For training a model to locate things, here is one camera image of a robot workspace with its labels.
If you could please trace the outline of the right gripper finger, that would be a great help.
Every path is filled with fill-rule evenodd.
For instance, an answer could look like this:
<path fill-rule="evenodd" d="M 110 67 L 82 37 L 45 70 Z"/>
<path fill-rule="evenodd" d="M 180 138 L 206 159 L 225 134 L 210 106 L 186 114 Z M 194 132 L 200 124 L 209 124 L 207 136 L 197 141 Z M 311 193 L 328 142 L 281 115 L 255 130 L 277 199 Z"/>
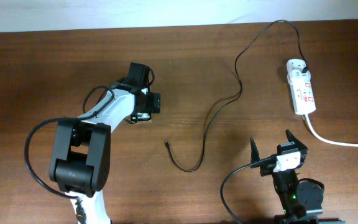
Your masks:
<path fill-rule="evenodd" d="M 257 149 L 256 143 L 253 138 L 250 138 L 250 146 L 251 146 L 251 159 L 250 162 L 252 164 L 260 161 L 259 151 Z"/>
<path fill-rule="evenodd" d="M 305 148 L 305 145 L 301 141 L 299 141 L 289 129 L 285 131 L 285 134 L 289 142 L 294 142 L 295 146 L 299 148 Z"/>

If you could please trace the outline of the black smartphone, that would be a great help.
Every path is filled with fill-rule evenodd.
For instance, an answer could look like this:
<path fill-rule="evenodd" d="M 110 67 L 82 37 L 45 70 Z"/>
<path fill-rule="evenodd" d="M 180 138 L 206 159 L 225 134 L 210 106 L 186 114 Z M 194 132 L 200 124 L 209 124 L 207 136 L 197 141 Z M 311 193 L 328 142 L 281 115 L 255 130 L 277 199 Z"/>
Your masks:
<path fill-rule="evenodd" d="M 134 113 L 131 114 L 131 121 L 133 123 L 151 121 L 152 115 L 150 113 Z"/>

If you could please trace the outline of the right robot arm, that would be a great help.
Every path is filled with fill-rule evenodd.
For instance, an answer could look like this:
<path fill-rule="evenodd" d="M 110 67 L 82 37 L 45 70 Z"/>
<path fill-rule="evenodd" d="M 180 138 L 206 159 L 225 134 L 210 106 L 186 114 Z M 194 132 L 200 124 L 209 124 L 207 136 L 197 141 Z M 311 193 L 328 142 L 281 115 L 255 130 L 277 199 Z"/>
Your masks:
<path fill-rule="evenodd" d="M 288 141 L 277 146 L 277 153 L 261 159 L 256 143 L 250 139 L 251 168 L 259 168 L 260 175 L 270 175 L 283 208 L 283 215 L 274 217 L 275 223 L 318 223 L 322 214 L 324 184 L 311 179 L 299 179 L 296 170 L 305 163 L 308 148 L 289 130 Z"/>

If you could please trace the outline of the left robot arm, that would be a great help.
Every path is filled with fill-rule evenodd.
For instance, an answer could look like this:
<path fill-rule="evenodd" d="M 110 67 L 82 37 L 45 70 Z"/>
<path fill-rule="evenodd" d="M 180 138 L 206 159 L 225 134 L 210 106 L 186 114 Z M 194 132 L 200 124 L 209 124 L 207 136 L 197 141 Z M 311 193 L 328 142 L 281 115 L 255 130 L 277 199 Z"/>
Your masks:
<path fill-rule="evenodd" d="M 58 123 L 50 179 L 69 198 L 78 223 L 111 223 L 103 188 L 110 170 L 111 133 L 132 116 L 149 121 L 161 109 L 160 93 L 148 87 L 114 83 L 89 111 Z"/>

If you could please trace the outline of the white power strip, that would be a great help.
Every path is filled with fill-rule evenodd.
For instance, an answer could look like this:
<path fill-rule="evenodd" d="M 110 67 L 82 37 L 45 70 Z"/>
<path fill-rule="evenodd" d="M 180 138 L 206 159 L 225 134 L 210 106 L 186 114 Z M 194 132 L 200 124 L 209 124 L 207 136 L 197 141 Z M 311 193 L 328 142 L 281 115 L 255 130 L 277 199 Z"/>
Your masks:
<path fill-rule="evenodd" d="M 290 59 L 287 64 L 287 74 L 292 69 L 302 69 L 305 73 L 309 71 L 306 67 L 306 62 L 301 59 Z M 294 85 L 290 85 L 291 97 L 295 114 L 306 115 L 316 110 L 315 99 L 310 82 L 296 82 Z"/>

